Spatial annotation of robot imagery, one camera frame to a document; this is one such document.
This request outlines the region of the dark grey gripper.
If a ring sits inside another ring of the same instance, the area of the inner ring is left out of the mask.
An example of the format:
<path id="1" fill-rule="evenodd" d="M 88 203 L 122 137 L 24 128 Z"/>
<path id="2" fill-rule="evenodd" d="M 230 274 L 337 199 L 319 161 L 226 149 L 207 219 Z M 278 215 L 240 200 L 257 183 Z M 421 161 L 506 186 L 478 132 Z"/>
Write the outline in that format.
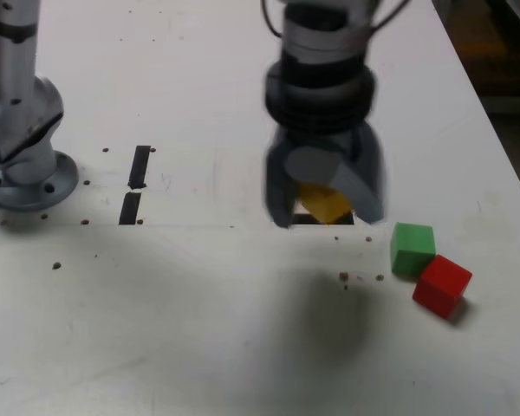
<path id="1" fill-rule="evenodd" d="M 385 217 L 385 177 L 380 141 L 366 122 L 339 133 L 279 125 L 265 158 L 264 202 L 275 225 L 288 229 L 295 181 L 318 185 L 339 192 L 359 219 L 374 224 Z"/>

